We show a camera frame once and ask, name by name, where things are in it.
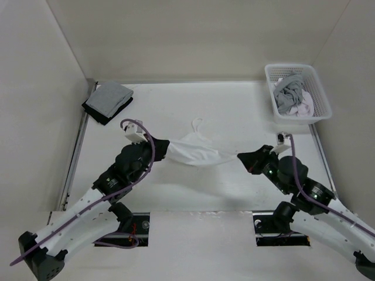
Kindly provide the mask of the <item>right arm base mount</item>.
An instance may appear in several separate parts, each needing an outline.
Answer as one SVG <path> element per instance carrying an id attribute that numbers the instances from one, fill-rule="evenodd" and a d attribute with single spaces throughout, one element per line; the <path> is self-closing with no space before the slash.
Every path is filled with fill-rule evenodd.
<path id="1" fill-rule="evenodd" d="M 257 246 L 310 246 L 308 236 L 282 230 L 273 223 L 272 212 L 253 213 L 255 243 Z"/>

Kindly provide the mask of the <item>white tank top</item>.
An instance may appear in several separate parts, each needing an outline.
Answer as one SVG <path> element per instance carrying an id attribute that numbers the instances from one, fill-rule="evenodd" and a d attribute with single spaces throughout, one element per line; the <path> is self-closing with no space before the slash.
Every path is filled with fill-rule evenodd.
<path id="1" fill-rule="evenodd" d="M 171 139 L 166 157 L 196 167 L 216 166 L 235 160 L 236 155 L 218 150 L 212 145 L 211 140 L 199 132 L 202 123 L 202 118 L 195 118 L 191 123 L 193 129 L 191 133 L 178 140 Z"/>

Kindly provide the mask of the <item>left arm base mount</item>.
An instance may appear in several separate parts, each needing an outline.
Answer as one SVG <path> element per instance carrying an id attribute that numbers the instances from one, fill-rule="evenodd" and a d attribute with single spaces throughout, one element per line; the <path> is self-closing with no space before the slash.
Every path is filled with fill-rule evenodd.
<path id="1" fill-rule="evenodd" d="M 148 246 L 150 213 L 133 213 L 130 222 L 121 223 L 118 229 L 95 241 L 95 247 L 132 249 Z"/>

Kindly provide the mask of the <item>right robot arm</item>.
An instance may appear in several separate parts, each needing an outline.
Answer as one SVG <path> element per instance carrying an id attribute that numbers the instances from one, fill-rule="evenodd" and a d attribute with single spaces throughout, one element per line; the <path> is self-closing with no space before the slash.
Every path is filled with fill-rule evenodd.
<path id="1" fill-rule="evenodd" d="M 256 215 L 255 232 L 273 241 L 292 233 L 313 238 L 346 257 L 364 277 L 374 280 L 374 229 L 356 217 L 332 191 L 308 177 L 295 155 L 279 157 L 272 146 L 239 153 L 252 175 L 265 176 L 289 201 L 265 218 Z"/>

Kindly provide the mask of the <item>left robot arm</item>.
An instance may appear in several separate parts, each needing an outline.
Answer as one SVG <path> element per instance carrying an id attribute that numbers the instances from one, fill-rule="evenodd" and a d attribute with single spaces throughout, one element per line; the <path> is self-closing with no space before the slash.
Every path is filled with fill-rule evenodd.
<path id="1" fill-rule="evenodd" d="M 131 228 L 132 212 L 121 203 L 132 188 L 163 160 L 170 142 L 152 138 L 124 146 L 115 162 L 55 222 L 19 238 L 20 260 L 37 280 L 52 280 L 65 263 L 86 245 L 113 232 Z"/>

